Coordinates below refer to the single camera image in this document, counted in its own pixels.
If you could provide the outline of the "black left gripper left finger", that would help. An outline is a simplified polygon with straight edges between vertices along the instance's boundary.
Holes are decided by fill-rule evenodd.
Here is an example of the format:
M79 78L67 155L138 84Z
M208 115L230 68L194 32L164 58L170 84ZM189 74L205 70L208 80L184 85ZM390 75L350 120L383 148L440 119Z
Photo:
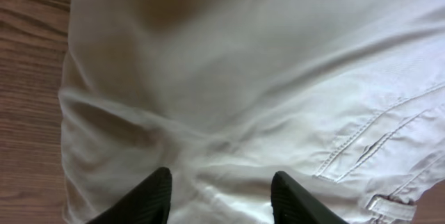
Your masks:
M172 174L160 167L88 224L166 224L171 195Z

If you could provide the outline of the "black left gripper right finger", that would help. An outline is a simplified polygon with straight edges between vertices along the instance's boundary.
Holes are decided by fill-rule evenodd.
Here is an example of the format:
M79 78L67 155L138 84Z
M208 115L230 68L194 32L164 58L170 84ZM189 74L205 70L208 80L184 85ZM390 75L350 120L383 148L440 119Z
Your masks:
M347 224L284 171L274 174L270 189L274 224Z

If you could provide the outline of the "beige shorts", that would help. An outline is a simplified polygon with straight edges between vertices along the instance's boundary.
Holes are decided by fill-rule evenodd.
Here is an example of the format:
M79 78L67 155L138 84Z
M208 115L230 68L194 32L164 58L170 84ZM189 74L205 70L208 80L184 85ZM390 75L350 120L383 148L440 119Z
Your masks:
M444 0L71 0L64 219L157 168L169 223L272 223L283 170L348 223L444 179Z

